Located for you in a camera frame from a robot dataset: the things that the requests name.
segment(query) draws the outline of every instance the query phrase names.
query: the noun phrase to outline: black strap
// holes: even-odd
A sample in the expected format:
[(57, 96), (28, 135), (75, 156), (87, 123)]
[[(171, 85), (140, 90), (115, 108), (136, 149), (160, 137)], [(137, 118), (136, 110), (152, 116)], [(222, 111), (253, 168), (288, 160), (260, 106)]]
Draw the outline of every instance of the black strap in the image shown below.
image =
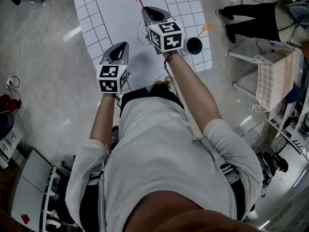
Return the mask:
[(243, 187), (243, 183), (240, 178), (238, 181), (231, 184), (231, 187), (234, 191), (234, 195), (236, 199), (237, 220), (242, 221), (245, 215), (245, 211), (246, 211), (245, 188)]
[(103, 171), (91, 174), (79, 208), (79, 217), (86, 232), (99, 232), (98, 222), (98, 180)]
[(229, 164), (224, 164), (221, 167), (225, 177), (230, 182), (232, 190), (235, 195), (236, 207), (237, 207), (237, 220), (242, 221), (246, 211), (245, 204), (245, 188), (235, 168)]

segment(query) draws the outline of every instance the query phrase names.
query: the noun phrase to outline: concrete floor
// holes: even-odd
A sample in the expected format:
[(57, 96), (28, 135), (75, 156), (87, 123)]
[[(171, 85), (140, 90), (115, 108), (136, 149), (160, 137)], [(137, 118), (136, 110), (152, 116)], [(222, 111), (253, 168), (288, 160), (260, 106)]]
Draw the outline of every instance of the concrete floor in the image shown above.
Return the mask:
[[(0, 91), (4, 83), (16, 75), (16, 58), (23, 39), (33, 29), (46, 27), (48, 3), (14, 5), (10, 0), (0, 0)], [(243, 135), (256, 126), (264, 114), (254, 114), (254, 100), (232, 87), (237, 80), (252, 69), (252, 65), (227, 55), (228, 50), (240, 44), (249, 52), (256, 48), (254, 40), (237, 38), (231, 45), (223, 33), (222, 20), (215, 9), (240, 0), (202, 0), (205, 17), (213, 24), (209, 31), (212, 69), (198, 76), (212, 92), (225, 120)], [(50, 28), (41, 38), (34, 31), (23, 42), (19, 56), (18, 77), (23, 106), (19, 111), (27, 132), (27, 144), (35, 147), (44, 157), (56, 164), (71, 158), (82, 141), (88, 138), (101, 99), (96, 84), (92, 61), (79, 27), (73, 0), (52, 0)], [(117, 124), (119, 110), (114, 116)]]

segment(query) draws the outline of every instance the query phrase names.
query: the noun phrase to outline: white marker cube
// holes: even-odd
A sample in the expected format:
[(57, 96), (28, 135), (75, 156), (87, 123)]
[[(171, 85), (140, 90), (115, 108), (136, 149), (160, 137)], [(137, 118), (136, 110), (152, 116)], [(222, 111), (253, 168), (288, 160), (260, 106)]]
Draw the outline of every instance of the white marker cube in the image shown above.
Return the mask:
[(97, 83), (101, 92), (119, 94), (128, 77), (127, 65), (98, 65)]
[(150, 41), (161, 52), (183, 48), (183, 29), (177, 21), (148, 26)]

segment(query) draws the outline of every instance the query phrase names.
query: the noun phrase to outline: plaid towel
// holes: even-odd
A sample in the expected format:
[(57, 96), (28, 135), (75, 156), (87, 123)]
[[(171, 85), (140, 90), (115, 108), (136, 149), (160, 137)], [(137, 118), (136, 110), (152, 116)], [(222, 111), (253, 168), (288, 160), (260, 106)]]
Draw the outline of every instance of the plaid towel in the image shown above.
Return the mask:
[(295, 51), (279, 50), (268, 55), (256, 55), (258, 81), (253, 111), (271, 111), (292, 90), (294, 83)]

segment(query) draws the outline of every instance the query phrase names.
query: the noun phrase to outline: grid pattern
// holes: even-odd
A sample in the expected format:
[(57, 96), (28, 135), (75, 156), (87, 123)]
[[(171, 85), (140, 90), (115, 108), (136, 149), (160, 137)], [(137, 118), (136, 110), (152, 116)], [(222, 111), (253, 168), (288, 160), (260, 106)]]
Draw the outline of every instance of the grid pattern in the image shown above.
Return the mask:
[[(184, 28), (184, 36), (196, 37), (202, 32), (206, 24), (202, 3), (200, 0), (165, 0), (170, 14), (179, 21)], [(81, 26), (84, 41), (91, 57), (94, 69), (102, 59), (104, 52), (109, 49), (113, 43), (104, 25), (101, 12), (99, 11), (96, 0), (74, 0), (77, 17)], [(179, 51), (183, 59), (190, 65), (195, 72), (210, 69), (211, 49), (208, 32), (205, 31), (200, 40), (203, 44), (203, 50), (198, 55), (191, 55), (184, 51)], [(122, 88), (122, 94), (131, 91), (128, 81)]]
[[(77, 17), (81, 26), (84, 41), (92, 60), (95, 72), (96, 66), (102, 60), (104, 52), (113, 44), (105, 28), (96, 0), (74, 0)], [(122, 94), (131, 91), (126, 82)]]
[(258, 64), (256, 99), (268, 111), (275, 108), (291, 91), (294, 83), (294, 60), (295, 51), (287, 50), (254, 57), (254, 62)]
[[(165, 2), (172, 17), (183, 25), (185, 38), (196, 37), (202, 32), (206, 21), (201, 0), (165, 0)], [(207, 31), (201, 34), (200, 40), (203, 44), (203, 50), (200, 54), (191, 55), (180, 51), (183, 59), (195, 72), (204, 71), (212, 67)]]

